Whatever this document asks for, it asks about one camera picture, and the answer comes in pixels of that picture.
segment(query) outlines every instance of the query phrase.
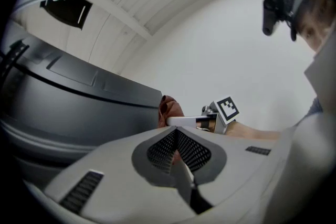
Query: person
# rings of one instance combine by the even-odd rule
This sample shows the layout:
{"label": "person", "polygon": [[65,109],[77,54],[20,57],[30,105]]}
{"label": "person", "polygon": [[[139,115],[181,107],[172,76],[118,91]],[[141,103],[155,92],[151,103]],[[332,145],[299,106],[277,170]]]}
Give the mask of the person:
{"label": "person", "polygon": [[[296,4],[294,0],[289,0],[289,2],[291,2],[291,8]],[[301,7],[297,8],[295,18],[292,19],[289,24],[292,29],[292,40],[296,40],[296,33],[298,33],[306,41],[308,46],[318,53],[323,47],[329,32],[331,32],[330,30],[333,28],[335,21],[336,4],[334,0],[304,0],[301,3]],[[323,109],[318,98],[315,98],[303,119],[319,112],[323,112]],[[234,121],[229,123],[226,135],[275,140],[279,137],[280,132],[260,131]]]}

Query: white wall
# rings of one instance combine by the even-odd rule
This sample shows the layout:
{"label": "white wall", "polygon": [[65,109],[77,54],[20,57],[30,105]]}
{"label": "white wall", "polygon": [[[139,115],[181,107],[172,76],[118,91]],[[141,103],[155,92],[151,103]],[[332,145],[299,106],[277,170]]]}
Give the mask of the white wall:
{"label": "white wall", "polygon": [[294,125],[315,96],[303,74],[313,53],[291,41],[285,24],[263,35],[262,1],[200,0],[161,28],[122,76],[176,98],[185,115],[231,94],[244,124]]}

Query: black mesh grille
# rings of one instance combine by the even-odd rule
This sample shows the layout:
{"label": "black mesh grille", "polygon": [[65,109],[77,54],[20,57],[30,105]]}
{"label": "black mesh grille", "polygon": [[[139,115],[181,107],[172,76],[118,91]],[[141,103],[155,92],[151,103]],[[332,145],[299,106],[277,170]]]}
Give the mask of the black mesh grille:
{"label": "black mesh grille", "polygon": [[200,169],[211,158],[209,149],[178,130],[150,146],[147,157],[152,165],[169,174],[176,150],[191,172]]}
{"label": "black mesh grille", "polygon": [[175,150],[175,132],[172,132],[152,145],[147,151],[147,157],[156,168],[169,174]]}
{"label": "black mesh grille", "polygon": [[191,172],[200,169],[211,158],[211,152],[206,147],[192,140],[182,132],[178,133],[177,148],[184,163],[189,167]]}
{"label": "black mesh grille", "polygon": [[88,172],[60,204],[69,211],[78,214],[102,178],[103,174],[92,171]]}
{"label": "black mesh grille", "polygon": [[249,146],[245,150],[253,152],[253,153],[261,154],[261,155],[268,155],[271,152],[271,150],[267,148],[261,148],[261,147],[256,147],[256,146]]}

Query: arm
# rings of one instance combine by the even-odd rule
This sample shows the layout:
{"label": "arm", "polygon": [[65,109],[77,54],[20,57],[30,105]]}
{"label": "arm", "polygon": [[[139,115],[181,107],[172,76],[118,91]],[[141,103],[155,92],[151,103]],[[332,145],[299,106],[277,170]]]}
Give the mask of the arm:
{"label": "arm", "polygon": [[280,132],[260,131],[253,129],[239,122],[232,121],[228,124],[226,135],[233,137],[249,138],[249,139],[270,139],[276,140],[279,138]]}

